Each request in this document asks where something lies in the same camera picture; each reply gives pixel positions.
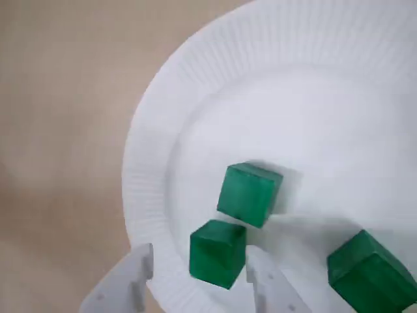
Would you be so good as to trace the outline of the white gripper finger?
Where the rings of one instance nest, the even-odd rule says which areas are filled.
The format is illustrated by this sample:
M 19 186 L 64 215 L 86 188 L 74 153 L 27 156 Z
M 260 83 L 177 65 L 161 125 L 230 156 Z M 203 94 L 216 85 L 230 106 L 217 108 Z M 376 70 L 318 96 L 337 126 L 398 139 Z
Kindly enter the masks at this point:
M 252 285 L 258 313 L 311 311 L 266 252 L 246 254 L 246 280 Z
M 137 246 L 91 290 L 82 301 L 79 311 L 145 312 L 145 291 L 153 274 L 152 244 Z

